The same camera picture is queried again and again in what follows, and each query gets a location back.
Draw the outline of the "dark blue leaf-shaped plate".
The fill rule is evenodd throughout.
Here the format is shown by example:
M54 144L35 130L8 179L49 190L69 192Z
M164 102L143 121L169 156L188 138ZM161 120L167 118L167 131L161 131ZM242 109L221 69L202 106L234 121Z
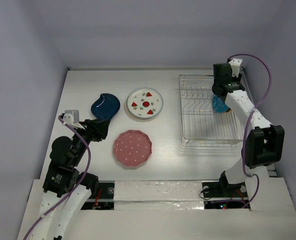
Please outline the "dark blue leaf-shaped plate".
M120 110L120 101L113 94L102 93L90 110L97 119L112 120Z

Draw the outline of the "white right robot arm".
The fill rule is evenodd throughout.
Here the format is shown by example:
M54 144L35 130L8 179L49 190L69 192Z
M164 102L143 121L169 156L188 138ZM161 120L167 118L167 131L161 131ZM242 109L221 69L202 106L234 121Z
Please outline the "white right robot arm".
M231 195L246 178L257 177L258 170L280 161L285 138L284 128L267 120L250 100L241 83L241 63L233 58L213 65L213 93L245 128L240 160L219 178L218 191L223 196Z

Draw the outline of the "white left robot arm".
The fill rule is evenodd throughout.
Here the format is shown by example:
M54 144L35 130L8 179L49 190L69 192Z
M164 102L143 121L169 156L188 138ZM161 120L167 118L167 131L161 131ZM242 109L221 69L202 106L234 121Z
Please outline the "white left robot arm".
M90 167L89 145L107 137L110 120L74 122L67 113L58 119L74 135L58 137L52 143L39 217L24 237L26 240L65 239L86 200L99 194L98 176L87 169L80 172L76 167L85 153L88 154L86 168Z

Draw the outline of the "white watermelon pattern plate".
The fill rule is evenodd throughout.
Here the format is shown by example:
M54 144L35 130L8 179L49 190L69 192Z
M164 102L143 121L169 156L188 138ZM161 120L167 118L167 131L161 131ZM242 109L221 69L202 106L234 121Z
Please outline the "white watermelon pattern plate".
M128 114L138 120L149 120L162 110L164 101L161 94L152 88L134 90L125 102Z

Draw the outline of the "blue polka dot plate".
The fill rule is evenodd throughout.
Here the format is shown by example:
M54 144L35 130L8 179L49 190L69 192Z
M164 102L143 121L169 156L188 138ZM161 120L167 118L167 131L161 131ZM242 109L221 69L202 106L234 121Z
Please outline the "blue polka dot plate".
M217 95L213 95L212 108L216 113L226 113L230 111L230 108Z

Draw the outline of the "white foil-covered front panel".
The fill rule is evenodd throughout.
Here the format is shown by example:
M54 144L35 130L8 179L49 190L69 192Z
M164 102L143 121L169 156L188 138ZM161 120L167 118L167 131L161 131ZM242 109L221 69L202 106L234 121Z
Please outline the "white foil-covered front panel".
M114 209L118 211L203 210L200 180L116 181Z

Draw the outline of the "pink polka dot plate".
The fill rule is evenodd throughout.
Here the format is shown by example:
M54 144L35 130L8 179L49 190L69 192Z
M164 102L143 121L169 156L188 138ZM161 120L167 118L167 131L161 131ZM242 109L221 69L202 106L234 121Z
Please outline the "pink polka dot plate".
M113 143L113 155L124 167L136 168L146 163L152 154L152 142L140 130L127 130Z

